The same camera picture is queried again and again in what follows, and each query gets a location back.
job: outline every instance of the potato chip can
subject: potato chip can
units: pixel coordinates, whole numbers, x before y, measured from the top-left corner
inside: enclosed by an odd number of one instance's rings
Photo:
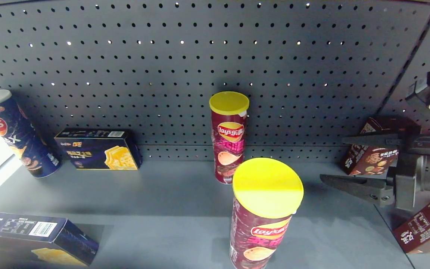
[[[270,158],[242,163],[233,177],[230,258],[236,269],[264,269],[303,199],[288,165]]]
[[[9,90],[0,90],[0,136],[33,177],[49,176],[61,167]]]
[[[249,99],[238,92],[219,92],[210,98],[215,177],[232,184],[233,174],[243,162]]]

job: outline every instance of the gray shelf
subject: gray shelf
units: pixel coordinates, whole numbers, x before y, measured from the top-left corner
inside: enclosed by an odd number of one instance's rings
[[[268,268],[412,268],[373,205],[321,184],[335,164],[292,167],[306,195]],[[137,172],[65,163],[34,179],[21,168],[0,187],[0,211],[77,223],[100,241],[91,268],[232,269],[233,193],[212,172],[212,162],[147,161]]]

